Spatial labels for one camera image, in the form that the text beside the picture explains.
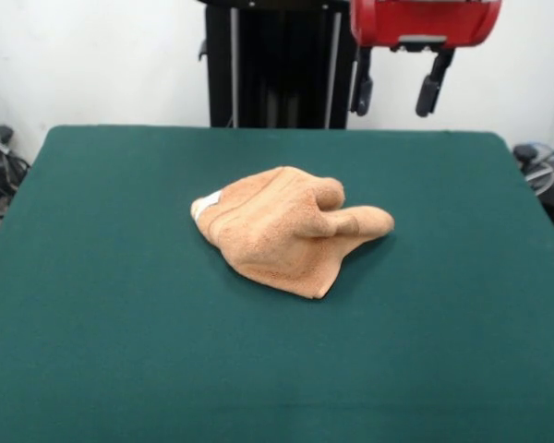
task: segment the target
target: table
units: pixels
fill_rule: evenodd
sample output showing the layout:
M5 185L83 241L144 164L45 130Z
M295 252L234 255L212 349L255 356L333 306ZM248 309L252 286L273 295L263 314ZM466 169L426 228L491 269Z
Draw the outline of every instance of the table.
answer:
M191 201L293 165L396 231L323 301ZM554 230L490 134L58 127L0 230L0 442L554 442Z

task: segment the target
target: crumpled towel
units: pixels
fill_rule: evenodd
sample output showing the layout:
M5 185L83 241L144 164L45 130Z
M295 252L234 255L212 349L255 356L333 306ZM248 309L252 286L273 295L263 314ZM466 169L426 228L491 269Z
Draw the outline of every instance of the crumpled towel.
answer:
M347 254L394 228L385 210L341 209L343 202L339 181L285 166L198 198L191 215L241 275L306 298L322 298Z

